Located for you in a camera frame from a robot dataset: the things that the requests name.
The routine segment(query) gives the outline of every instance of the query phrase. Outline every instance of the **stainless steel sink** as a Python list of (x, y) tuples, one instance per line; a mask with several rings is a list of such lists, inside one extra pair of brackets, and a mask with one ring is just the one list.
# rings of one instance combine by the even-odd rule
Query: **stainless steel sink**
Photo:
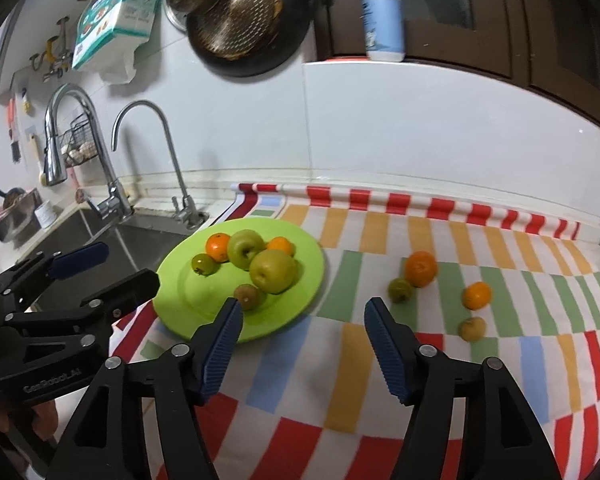
[(33, 249), (47, 256), (87, 243), (109, 246), (104, 264), (53, 283), (38, 299), (42, 310), (77, 307), (80, 300), (140, 269), (157, 270), (164, 257), (192, 231), (171, 218), (133, 215), (122, 224), (106, 224), (93, 211), (80, 210)]

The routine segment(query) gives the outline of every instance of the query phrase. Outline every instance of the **kitchen counter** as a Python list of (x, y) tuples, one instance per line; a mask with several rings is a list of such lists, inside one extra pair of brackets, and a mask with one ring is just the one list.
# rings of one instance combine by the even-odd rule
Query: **kitchen counter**
[[(217, 221), (295, 223), (320, 242), (326, 272), (306, 314), (239, 345), (221, 393), (197, 409), (220, 478), (388, 478), (411, 408), (388, 393), (366, 338), (363, 308), (373, 296), (450, 357), (499, 356), (563, 477), (583, 478), (593, 468), (600, 457), (600, 248), (578, 240), (577, 222), (376, 190), (238, 189)], [(391, 304), (386, 285), (415, 250), (435, 255), (437, 279), (407, 304)], [(494, 298), (472, 313), (460, 295), (478, 280), (491, 285)], [(475, 343), (457, 336), (470, 316), (487, 323)], [(149, 303), (121, 320), (111, 348), (127, 361), (144, 360), (177, 342)], [(456, 400), (445, 480), (458, 467), (464, 404)], [(152, 476), (163, 478), (152, 401), (144, 413)]]

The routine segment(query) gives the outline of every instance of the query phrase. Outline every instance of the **cup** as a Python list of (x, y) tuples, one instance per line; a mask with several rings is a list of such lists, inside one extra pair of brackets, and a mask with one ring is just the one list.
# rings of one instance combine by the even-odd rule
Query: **cup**
[(43, 229), (49, 227), (58, 218), (58, 215), (54, 211), (54, 207), (51, 205), (49, 200), (44, 202), (38, 209), (35, 210), (35, 215), (38, 219), (40, 227)]

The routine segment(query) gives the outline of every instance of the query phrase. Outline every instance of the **white bottle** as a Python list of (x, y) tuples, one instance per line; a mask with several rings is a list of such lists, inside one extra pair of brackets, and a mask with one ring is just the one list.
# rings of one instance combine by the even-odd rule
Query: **white bottle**
[(366, 54), (371, 61), (404, 59), (400, 0), (362, 0)]

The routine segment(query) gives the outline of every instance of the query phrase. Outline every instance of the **pull-down faucet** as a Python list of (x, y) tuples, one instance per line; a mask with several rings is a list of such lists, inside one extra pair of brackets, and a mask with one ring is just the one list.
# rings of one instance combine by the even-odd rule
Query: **pull-down faucet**
[(158, 117), (160, 118), (160, 122), (162, 123), (164, 137), (167, 140), (169, 154), (171, 155), (171, 163), (173, 164), (173, 169), (176, 172), (178, 184), (180, 184), (180, 190), (182, 192), (182, 209), (180, 209), (180, 207), (178, 206), (177, 197), (171, 198), (173, 206), (176, 209), (175, 216), (178, 220), (184, 222), (187, 228), (189, 229), (199, 227), (199, 225), (205, 221), (205, 216), (197, 211), (196, 204), (195, 202), (193, 202), (193, 198), (187, 192), (187, 186), (185, 186), (184, 184), (182, 172), (180, 171), (180, 165), (178, 163), (178, 157), (176, 156), (176, 150), (173, 147), (173, 138), (171, 137), (171, 131), (169, 130), (169, 123), (167, 121), (167, 117), (164, 115), (164, 112), (157, 104), (151, 101), (147, 101), (146, 99), (140, 99), (138, 101), (133, 101), (126, 105), (124, 108), (122, 108), (122, 110), (120, 110), (120, 113), (116, 117), (116, 121), (113, 123), (113, 132), (111, 134), (111, 150), (115, 152), (118, 148), (118, 133), (120, 130), (120, 123), (122, 122), (123, 117), (129, 110), (131, 110), (131, 108), (135, 108), (136, 106), (140, 105), (144, 105), (151, 108), (151, 110), (153, 110), (158, 115)]
[(111, 165), (111, 159), (109, 158), (109, 152), (107, 151), (102, 137), (102, 130), (100, 129), (100, 122), (96, 115), (96, 110), (93, 106), (93, 102), (82, 88), (73, 83), (66, 83), (59, 87), (49, 99), (49, 104), (46, 108), (45, 113), (45, 134), (46, 134), (46, 149), (45, 149), (45, 176), (48, 186), (54, 186), (60, 184), (66, 180), (66, 166), (64, 164), (64, 157), (61, 153), (61, 147), (59, 146), (59, 135), (58, 135), (58, 107), (60, 101), (65, 96), (71, 96), (84, 111), (84, 115), (87, 117), (89, 126), (91, 127), (91, 133), (93, 134), (93, 142), (96, 145), (98, 156), (100, 157), (100, 163), (104, 170), (105, 178), (107, 179), (107, 189), (109, 190), (109, 197), (101, 203), (96, 203), (93, 199), (85, 193), (85, 199), (89, 202), (91, 208), (102, 218), (105, 219), (112, 213), (118, 213), (121, 218), (126, 218), (133, 214), (133, 210), (129, 204), (129, 200), (126, 198), (125, 190), (120, 184), (120, 181), (116, 177), (116, 173), (113, 171)]

